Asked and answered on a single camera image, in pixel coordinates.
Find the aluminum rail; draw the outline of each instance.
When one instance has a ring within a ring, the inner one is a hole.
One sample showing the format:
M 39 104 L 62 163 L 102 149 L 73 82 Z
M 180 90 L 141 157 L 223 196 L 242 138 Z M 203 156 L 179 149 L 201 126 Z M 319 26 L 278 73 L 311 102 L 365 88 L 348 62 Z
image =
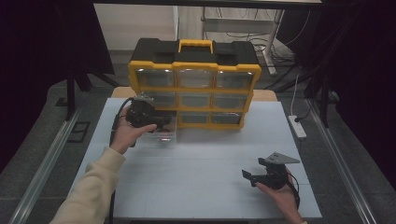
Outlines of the aluminum rail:
M 365 224 L 375 224 L 377 223 L 370 208 L 370 205 L 367 203 L 361 189 L 358 186 L 353 174 L 350 172 L 347 167 L 347 163 L 344 160 L 340 148 L 336 145 L 334 139 L 332 138 L 332 133 L 328 128 L 324 126 L 324 124 L 320 121 L 320 117 L 318 115 L 318 109 L 315 105 L 312 105 L 311 102 L 307 101 L 308 106 L 312 106 L 312 115 L 314 117 L 315 123 L 318 125 L 318 129 L 325 141 L 330 154 L 332 155 L 332 159 L 337 167 L 338 173 L 346 185 L 346 189 L 349 192 L 349 195 L 352 198 L 353 203 L 358 210 L 359 215 L 361 216 L 361 220 Z
M 14 211 L 14 214 L 11 217 L 11 220 L 8 222 L 10 224 L 14 223 L 25 223 L 30 213 L 32 212 L 33 207 L 35 206 L 35 202 L 37 201 L 38 196 L 41 193 L 41 190 L 44 188 L 48 177 L 52 171 L 52 168 L 55 162 L 58 160 L 59 155 L 62 152 L 65 142 L 67 141 L 67 137 L 73 129 L 76 120 L 78 119 L 79 114 L 81 113 L 82 107 L 84 103 L 88 99 L 88 93 L 82 93 L 82 99 L 76 109 L 76 112 L 70 118 L 69 121 L 64 121 L 61 129 L 57 133 L 54 141 L 52 142 L 49 151 L 46 154 L 46 157 L 41 162 L 38 167 L 35 176 L 29 184 L 29 187 L 23 194 L 20 203 Z

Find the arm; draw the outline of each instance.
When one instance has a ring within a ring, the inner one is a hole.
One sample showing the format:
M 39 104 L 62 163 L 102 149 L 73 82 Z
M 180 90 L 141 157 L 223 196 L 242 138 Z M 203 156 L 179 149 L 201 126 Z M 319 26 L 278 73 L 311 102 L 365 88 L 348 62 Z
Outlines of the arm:
M 282 189 L 270 189 L 262 183 L 256 183 L 256 186 L 272 198 L 276 207 L 283 214 L 289 224 L 306 224 L 298 212 L 294 195 L 289 186 L 285 185 Z
M 51 223 L 104 223 L 111 194 L 119 182 L 119 170 L 125 161 L 122 156 L 143 133 L 156 125 L 134 128 L 120 117 L 113 143 L 97 161 L 90 162 L 86 173 L 76 183 Z

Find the white table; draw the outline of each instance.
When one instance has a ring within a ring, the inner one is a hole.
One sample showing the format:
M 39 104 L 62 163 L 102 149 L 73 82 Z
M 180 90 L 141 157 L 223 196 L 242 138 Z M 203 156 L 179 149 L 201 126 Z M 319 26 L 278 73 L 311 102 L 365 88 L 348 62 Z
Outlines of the white table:
M 78 170 L 85 172 L 108 146 L 110 128 L 124 99 L 109 98 Z M 258 158 L 274 151 L 301 160 L 281 103 L 252 102 L 240 131 L 183 129 L 173 147 L 129 148 L 120 170 L 114 217 L 133 219 L 280 218 L 271 199 L 252 188 L 241 170 L 265 174 Z M 321 217 L 302 163 L 290 164 L 300 184 L 300 213 Z

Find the yellow organizer box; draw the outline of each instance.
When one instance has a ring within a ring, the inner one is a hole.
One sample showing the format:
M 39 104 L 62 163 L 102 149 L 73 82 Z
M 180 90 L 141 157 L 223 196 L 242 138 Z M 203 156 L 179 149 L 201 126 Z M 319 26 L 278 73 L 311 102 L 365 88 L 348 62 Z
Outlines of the yellow organizer box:
M 177 127 L 240 129 L 260 78 L 247 41 L 141 38 L 128 65 L 132 89 L 158 110 L 176 110 Z

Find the white cable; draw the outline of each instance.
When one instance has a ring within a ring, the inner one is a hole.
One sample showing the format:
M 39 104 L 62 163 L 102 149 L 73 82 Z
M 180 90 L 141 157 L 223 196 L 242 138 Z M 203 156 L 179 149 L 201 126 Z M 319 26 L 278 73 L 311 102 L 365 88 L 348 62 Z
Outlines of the white cable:
M 276 49 L 279 49 L 279 48 L 282 48 L 282 47 L 287 46 L 288 44 L 290 44 L 291 42 L 293 42 L 294 40 L 296 40 L 296 39 L 300 36 L 300 34 L 303 32 L 303 30 L 304 30 L 306 24 L 308 23 L 309 15 L 311 15 L 311 11 L 308 11 L 308 16 L 306 16 L 306 20 L 305 20 L 304 26 L 303 26 L 303 28 L 301 29 L 300 33 L 297 34 L 297 36 L 294 37 L 294 39 L 292 39 L 291 41 L 289 41 L 288 43 L 286 43 L 286 44 L 284 44 L 284 45 L 282 45 L 282 46 L 280 46 L 280 47 L 277 47 Z
M 293 99 L 291 100 L 290 104 L 290 114 L 293 115 L 293 103 L 294 103 L 294 97 L 296 96 L 296 91 L 297 91 L 297 82 L 298 82 L 298 76 L 296 78 L 296 83 L 294 84 L 294 94 L 293 94 Z

